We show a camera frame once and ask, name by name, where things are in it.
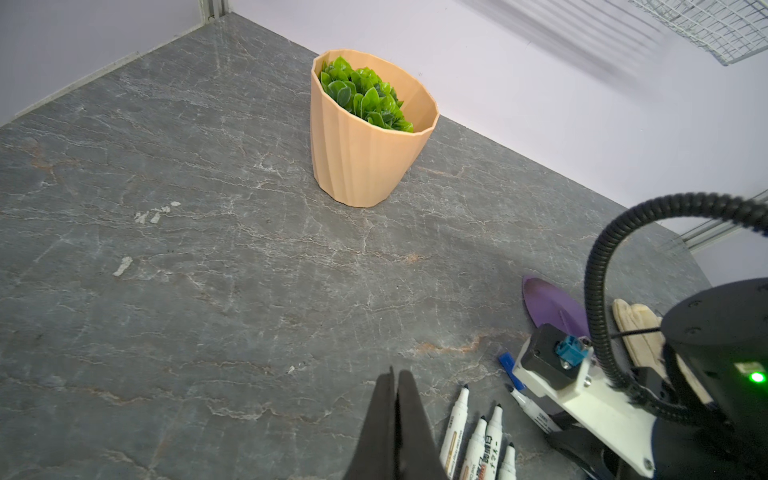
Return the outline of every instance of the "potted plant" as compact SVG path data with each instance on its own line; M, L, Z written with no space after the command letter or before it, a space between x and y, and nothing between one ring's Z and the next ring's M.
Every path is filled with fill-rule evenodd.
M311 77L315 179L334 200L372 207L395 190L435 130L435 99L408 72L355 50L323 53Z

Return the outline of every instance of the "artificial plant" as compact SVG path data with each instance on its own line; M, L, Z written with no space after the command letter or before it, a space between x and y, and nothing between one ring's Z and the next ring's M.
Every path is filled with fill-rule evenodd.
M406 121L395 88L370 68L352 67L343 57L330 65L323 62L318 75L323 90L349 113L387 130L413 133L413 124Z

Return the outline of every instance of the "blue marker cap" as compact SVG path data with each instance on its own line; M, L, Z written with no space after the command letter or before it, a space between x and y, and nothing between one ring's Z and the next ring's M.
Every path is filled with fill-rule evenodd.
M498 361L502 363L504 370L507 371L507 375L509 375L509 378L512 380L512 383L515 385L515 389L517 389L518 391L525 390L525 385L523 384L523 382L518 380L518 377L512 375L512 370L515 368L515 359L512 358L512 355L510 355L509 352L507 352L504 355L500 356L498 358Z

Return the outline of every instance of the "blue connector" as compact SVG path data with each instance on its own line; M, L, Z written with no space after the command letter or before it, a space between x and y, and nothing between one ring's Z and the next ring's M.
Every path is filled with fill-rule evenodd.
M587 358L587 354L589 353L587 347L585 347L578 338L572 335L567 336L565 340L558 343L554 352L572 367L579 366L581 361Z

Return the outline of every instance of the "white wall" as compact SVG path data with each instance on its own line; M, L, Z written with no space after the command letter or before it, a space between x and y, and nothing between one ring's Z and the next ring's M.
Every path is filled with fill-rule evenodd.
M0 125L202 22L199 0L0 0Z
M768 238L738 230L694 253L694 258L713 286L768 277Z
M395 62L445 116L619 204L768 187L768 52L723 67L670 33L640 88L628 91L458 0L381 5L230 0L234 12L315 52L355 48ZM696 223L667 225L683 232Z

